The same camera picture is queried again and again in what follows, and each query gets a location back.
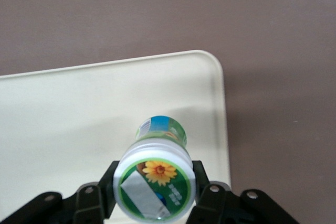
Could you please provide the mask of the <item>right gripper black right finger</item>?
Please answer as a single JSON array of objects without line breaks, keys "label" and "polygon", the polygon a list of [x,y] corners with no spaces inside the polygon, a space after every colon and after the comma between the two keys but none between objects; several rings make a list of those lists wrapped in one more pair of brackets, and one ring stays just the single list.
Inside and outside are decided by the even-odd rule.
[{"label": "right gripper black right finger", "polygon": [[193,161],[196,205],[187,223],[298,223],[265,192],[244,190],[235,195],[226,183],[209,181],[203,163]]}]

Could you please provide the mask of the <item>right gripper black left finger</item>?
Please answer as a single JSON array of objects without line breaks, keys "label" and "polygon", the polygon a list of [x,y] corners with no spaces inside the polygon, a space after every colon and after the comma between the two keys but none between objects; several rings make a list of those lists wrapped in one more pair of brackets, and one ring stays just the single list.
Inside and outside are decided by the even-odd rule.
[{"label": "right gripper black left finger", "polygon": [[55,191],[36,196],[1,223],[104,223],[116,204],[113,176],[118,164],[113,161],[98,182],[83,184],[68,198]]}]

